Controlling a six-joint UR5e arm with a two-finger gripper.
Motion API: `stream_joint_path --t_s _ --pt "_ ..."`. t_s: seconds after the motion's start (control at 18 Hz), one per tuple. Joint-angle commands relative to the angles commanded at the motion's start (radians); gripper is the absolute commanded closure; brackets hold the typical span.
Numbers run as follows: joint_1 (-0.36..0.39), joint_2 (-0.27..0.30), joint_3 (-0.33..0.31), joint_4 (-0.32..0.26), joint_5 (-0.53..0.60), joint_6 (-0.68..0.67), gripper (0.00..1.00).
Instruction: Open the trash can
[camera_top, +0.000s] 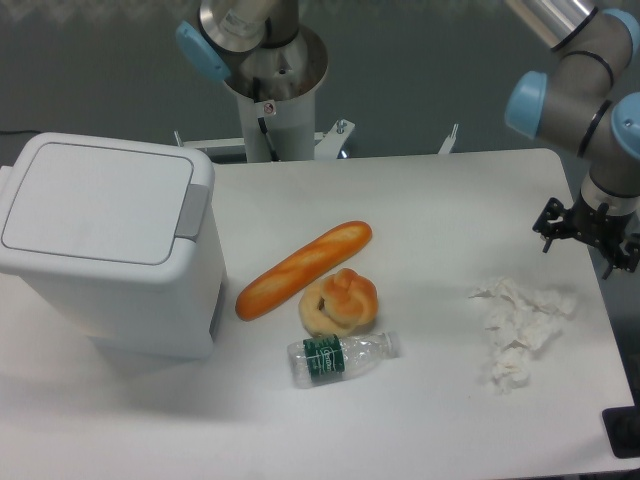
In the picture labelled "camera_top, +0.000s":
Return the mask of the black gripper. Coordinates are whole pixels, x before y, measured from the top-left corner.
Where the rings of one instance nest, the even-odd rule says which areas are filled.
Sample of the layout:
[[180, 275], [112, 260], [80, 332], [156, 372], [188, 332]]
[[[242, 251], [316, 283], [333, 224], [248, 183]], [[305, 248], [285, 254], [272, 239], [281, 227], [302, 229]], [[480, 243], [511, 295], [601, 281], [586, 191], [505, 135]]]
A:
[[580, 193], [570, 210], [555, 197], [551, 197], [534, 222], [532, 230], [544, 241], [547, 253], [555, 240], [574, 238], [597, 247], [607, 262], [601, 275], [607, 280], [614, 270], [634, 273], [639, 264], [639, 237], [629, 229], [633, 212], [620, 215], [609, 203], [591, 206]]

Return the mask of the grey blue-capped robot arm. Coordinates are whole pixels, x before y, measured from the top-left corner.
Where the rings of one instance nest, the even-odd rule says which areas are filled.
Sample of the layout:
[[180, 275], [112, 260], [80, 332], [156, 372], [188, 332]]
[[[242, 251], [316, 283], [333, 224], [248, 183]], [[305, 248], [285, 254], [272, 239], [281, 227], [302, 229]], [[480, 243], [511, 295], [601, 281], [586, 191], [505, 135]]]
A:
[[[610, 270], [634, 271], [639, 237], [639, 97], [608, 95], [639, 49], [630, 14], [590, 1], [513, 1], [511, 10], [555, 53], [552, 74], [529, 72], [504, 118], [590, 162], [571, 207], [547, 202], [533, 229], [546, 243], [572, 238], [598, 250]], [[322, 40], [299, 19], [294, 1], [204, 1], [175, 32], [184, 57], [236, 97], [251, 162], [333, 159], [352, 131], [345, 120], [315, 130], [315, 93], [328, 69]]]

